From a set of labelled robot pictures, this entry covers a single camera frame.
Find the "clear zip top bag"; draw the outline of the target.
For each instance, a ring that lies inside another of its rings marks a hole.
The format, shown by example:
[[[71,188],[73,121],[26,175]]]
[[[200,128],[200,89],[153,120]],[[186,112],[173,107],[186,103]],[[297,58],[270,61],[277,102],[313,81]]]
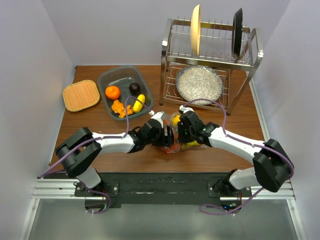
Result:
[[[178,124],[177,124],[177,126],[172,125],[172,119],[176,115],[181,115],[181,114],[178,112],[174,112],[172,115],[166,116],[164,119],[164,126],[166,128],[170,127],[170,130],[164,131],[165,136],[168,137],[169,134],[171,134],[171,136],[173,137],[173,139],[171,139],[171,138],[169,139],[171,141],[170,146],[160,147],[160,149],[164,150],[167,154],[174,154],[174,153],[178,153],[180,151],[184,151],[184,150],[181,150],[182,144],[191,142],[189,140],[187,140],[187,141],[182,140],[182,134],[179,133]]]

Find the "yellow fake corn cob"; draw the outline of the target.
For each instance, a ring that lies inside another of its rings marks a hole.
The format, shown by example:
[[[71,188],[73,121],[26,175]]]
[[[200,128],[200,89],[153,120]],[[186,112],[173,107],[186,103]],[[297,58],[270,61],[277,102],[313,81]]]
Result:
[[[133,105],[133,112],[136,114],[136,113],[139,113],[143,106],[144,106],[144,103],[145,103],[145,100],[146,100],[146,97],[144,94],[140,94],[138,97],[137,97],[137,100],[135,101],[134,105]]]

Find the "orange fake food piece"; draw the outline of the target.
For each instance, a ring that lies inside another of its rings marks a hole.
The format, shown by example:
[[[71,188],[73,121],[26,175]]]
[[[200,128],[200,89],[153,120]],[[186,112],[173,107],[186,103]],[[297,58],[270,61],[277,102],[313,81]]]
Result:
[[[131,105],[127,105],[127,115],[130,116],[134,113],[133,109],[131,108]],[[119,118],[125,118],[126,117],[126,110],[125,110],[125,105],[120,102],[118,99],[113,101],[113,104],[111,105],[111,110],[115,113],[118,114]]]

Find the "dark purple fake plum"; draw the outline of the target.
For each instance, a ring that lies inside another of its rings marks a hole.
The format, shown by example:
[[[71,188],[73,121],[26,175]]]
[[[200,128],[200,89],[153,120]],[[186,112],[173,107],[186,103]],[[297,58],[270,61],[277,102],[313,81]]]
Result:
[[[137,82],[133,82],[129,85],[129,91],[132,95],[137,95],[140,93],[141,87]]]

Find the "orange fake fruit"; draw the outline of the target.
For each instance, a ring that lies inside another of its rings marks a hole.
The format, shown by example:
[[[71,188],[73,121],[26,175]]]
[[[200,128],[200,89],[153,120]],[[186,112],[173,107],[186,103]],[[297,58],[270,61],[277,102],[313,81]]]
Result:
[[[109,100],[117,100],[121,96],[121,91],[117,86],[111,85],[105,89],[105,96]]]

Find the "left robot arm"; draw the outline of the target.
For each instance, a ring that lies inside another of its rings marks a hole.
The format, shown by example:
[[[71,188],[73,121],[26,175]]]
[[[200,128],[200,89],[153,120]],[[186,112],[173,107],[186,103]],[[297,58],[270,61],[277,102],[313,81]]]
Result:
[[[55,154],[69,178],[78,179],[86,186],[88,193],[99,196],[104,190],[104,184],[98,172],[91,166],[98,155],[135,153],[147,145],[171,147],[174,141],[170,125],[150,119],[143,126],[130,130],[128,134],[99,134],[83,127],[59,145]]]

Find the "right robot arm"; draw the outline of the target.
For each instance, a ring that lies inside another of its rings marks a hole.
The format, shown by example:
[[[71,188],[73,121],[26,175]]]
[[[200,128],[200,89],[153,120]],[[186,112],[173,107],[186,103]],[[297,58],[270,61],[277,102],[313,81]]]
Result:
[[[294,173],[294,166],[281,144],[274,140],[253,140],[225,130],[224,126],[209,122],[204,124],[189,107],[182,107],[178,122],[179,137],[183,142],[223,149],[233,153],[253,166],[234,169],[214,184],[217,192],[233,197],[246,187],[261,186],[276,193]]]

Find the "yellow fake banana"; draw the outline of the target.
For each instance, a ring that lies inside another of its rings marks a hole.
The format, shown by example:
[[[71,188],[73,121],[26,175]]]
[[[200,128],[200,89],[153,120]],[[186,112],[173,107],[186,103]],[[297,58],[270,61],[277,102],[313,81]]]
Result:
[[[178,126],[178,123],[181,121],[180,120],[180,114],[178,114],[178,115],[176,115],[176,116],[174,116],[173,118],[172,118],[172,120],[171,120],[171,123],[172,123],[172,125],[174,126],[174,127],[177,127]]]

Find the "green yellow fake fruit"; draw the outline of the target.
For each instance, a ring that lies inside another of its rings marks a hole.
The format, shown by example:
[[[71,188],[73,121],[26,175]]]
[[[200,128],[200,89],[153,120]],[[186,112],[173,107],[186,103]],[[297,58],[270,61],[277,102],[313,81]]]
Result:
[[[196,147],[196,146],[199,146],[200,144],[196,141],[196,140],[194,140],[194,141],[192,141],[192,142],[188,142],[188,143],[183,143],[182,145],[181,145],[181,150],[186,150],[186,149],[188,149],[188,148],[191,148],[191,147]]]

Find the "clear plastic container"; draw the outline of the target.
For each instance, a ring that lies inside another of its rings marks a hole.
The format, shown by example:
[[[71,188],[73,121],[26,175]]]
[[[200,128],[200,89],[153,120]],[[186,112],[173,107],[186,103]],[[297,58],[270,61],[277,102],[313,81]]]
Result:
[[[132,83],[139,84],[139,93],[145,96],[144,104],[146,106],[143,107],[140,112],[130,115],[128,117],[130,120],[147,114],[148,109],[151,109],[154,105],[154,97],[152,92],[138,68],[133,65],[119,66],[102,73],[97,80],[97,86],[102,98],[102,102],[104,103],[108,114],[114,120],[125,121],[126,119],[120,118],[119,115],[112,110],[112,104],[114,101],[107,98],[105,90],[110,86],[118,87],[120,90],[119,101],[124,104],[128,97],[138,97],[138,94],[133,94],[130,92],[130,84]]]

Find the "woven bamboo coaster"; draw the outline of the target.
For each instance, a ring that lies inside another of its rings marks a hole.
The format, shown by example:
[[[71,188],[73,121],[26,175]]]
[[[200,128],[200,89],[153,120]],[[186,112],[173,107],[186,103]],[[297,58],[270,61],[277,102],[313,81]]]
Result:
[[[96,105],[100,100],[97,85],[85,79],[68,85],[62,92],[65,108],[69,112],[79,112]]]

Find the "steel dish rack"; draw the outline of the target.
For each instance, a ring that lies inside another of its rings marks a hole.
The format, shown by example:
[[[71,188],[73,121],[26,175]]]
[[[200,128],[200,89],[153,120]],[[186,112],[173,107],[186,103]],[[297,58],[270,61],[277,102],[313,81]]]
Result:
[[[240,56],[235,59],[232,56],[232,30],[230,23],[202,22],[199,55],[195,55],[191,47],[191,21],[167,19],[161,44],[159,105],[186,103],[177,89],[177,75],[187,66],[202,65],[213,68],[220,75],[223,90],[217,102],[227,115],[231,115],[264,56],[261,30],[243,26]],[[231,82],[236,71],[244,71],[246,77],[235,97],[230,99]]]

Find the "beige wooden plate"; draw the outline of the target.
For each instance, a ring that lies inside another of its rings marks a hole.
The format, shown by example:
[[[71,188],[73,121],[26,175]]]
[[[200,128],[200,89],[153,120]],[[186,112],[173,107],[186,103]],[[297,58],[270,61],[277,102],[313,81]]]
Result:
[[[198,56],[200,53],[200,40],[201,40],[201,6],[198,4],[192,11],[190,21],[190,43],[192,52]]]

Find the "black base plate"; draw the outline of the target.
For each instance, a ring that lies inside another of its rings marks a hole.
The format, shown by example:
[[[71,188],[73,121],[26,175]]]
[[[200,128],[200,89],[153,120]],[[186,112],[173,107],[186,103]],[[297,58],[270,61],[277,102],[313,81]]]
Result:
[[[111,197],[111,205],[218,205],[222,198],[227,202],[252,195],[249,187],[225,195],[217,192],[214,184],[220,182],[225,172],[103,172],[104,186],[100,189]]]

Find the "aluminium rail frame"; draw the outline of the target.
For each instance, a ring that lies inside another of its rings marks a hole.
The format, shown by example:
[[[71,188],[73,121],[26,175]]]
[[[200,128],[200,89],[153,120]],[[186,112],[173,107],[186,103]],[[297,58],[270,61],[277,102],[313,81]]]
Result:
[[[197,163],[222,159],[219,148],[205,145],[208,156]],[[138,153],[113,152],[96,158],[138,159]],[[277,192],[251,186],[251,196],[218,205],[123,204],[112,207],[111,197],[87,188],[77,178],[47,170],[36,181],[23,239],[30,240],[304,240],[292,186],[286,180]]]

